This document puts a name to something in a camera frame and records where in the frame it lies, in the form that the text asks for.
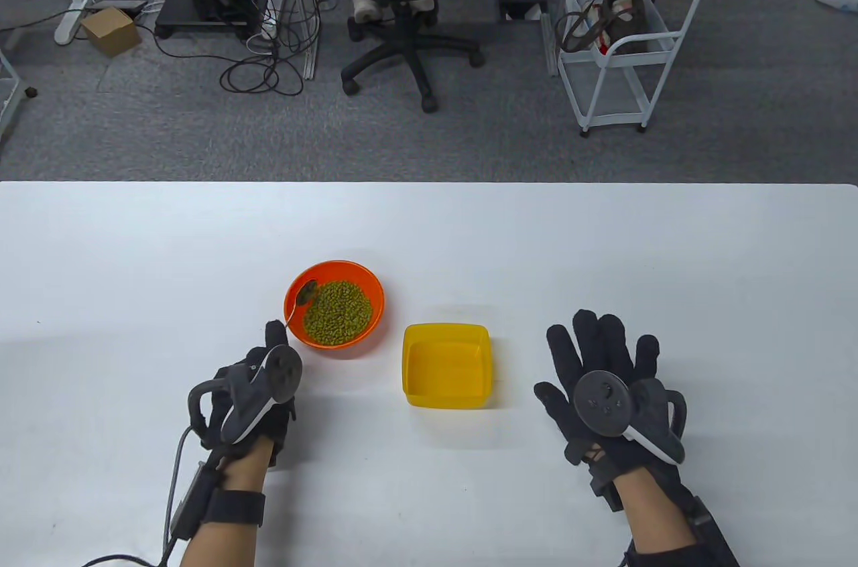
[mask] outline handbag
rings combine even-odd
[[[601,3],[597,3],[597,0],[592,0],[583,10],[566,13],[566,15],[558,19],[554,27],[558,46],[566,53],[574,53],[589,48],[597,40],[605,40],[605,36],[607,36],[607,41],[604,41],[604,46],[610,46],[629,35],[647,33],[648,27],[644,0],[630,1],[631,6],[622,7],[622,9],[615,11],[614,4],[616,4],[617,0],[601,0]],[[576,38],[576,29],[588,19],[593,7],[597,7],[599,12],[598,20],[588,29],[587,33]],[[560,33],[560,24],[566,24],[568,18],[576,19],[569,28],[569,31],[567,31],[566,36],[563,36]],[[637,53],[645,48],[645,42],[630,42],[619,47],[617,53]]]

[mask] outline finger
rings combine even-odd
[[[548,347],[551,349],[554,370],[557,371],[560,385],[566,390],[566,394],[571,396],[575,392],[575,384],[583,375],[583,366],[575,350],[575,344],[572,343],[569,331],[559,324],[549,328],[545,337],[548,339]]]
[[[645,334],[637,340],[635,350],[635,372],[634,381],[648,379],[656,376],[656,359],[658,359],[658,340],[651,334]]]
[[[605,344],[601,340],[599,321],[592,310],[579,310],[572,318],[572,329],[581,350],[583,371],[607,370],[609,361],[605,353]]]
[[[286,326],[283,325],[283,322],[278,320],[273,320],[273,322],[268,322],[265,325],[265,347],[267,349],[272,349],[274,346],[279,346],[280,344],[288,344],[289,338],[286,334]]]
[[[267,349],[262,346],[257,346],[255,349],[249,350],[245,356],[245,364],[251,367],[252,371],[255,371],[259,368],[259,365],[263,362],[266,355]]]
[[[631,357],[625,347],[625,326],[616,315],[602,315],[599,320],[601,338],[605,343],[610,371],[626,383],[632,381]]]
[[[534,395],[545,407],[545,412],[557,424],[566,441],[574,436],[570,426],[570,406],[563,392],[550,382],[539,382],[534,386]]]

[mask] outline yellow container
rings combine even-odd
[[[482,408],[491,397],[491,338],[469,323],[416,323],[405,328],[402,390],[425,408]]]

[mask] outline green beans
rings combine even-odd
[[[304,315],[310,339],[323,346],[339,346],[355,339],[370,325],[373,304],[349,281],[332,281],[318,289],[316,300]]]

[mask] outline orange bowl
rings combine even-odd
[[[298,297],[298,292],[304,287],[307,281],[315,279],[320,286],[332,281],[349,281],[358,288],[363,290],[370,300],[370,305],[373,307],[373,317],[370,319],[370,325],[367,326],[361,334],[352,341],[347,341],[344,344],[336,346],[324,346],[310,339],[304,328],[304,315],[306,315],[310,304],[307,306],[298,306],[295,309],[295,300]],[[295,314],[292,315],[292,309],[295,309]],[[341,350],[353,346],[358,341],[364,340],[371,332],[375,330],[378,322],[381,321],[381,316],[384,314],[384,289],[378,281],[376,275],[373,275],[368,269],[365,269],[361,264],[354,261],[325,261],[317,263],[313,267],[304,270],[298,278],[289,286],[289,291],[286,293],[286,300],[283,302],[283,318],[288,319],[292,315],[292,321],[289,323],[289,329],[292,331],[298,341],[312,346],[314,349],[322,350]]]

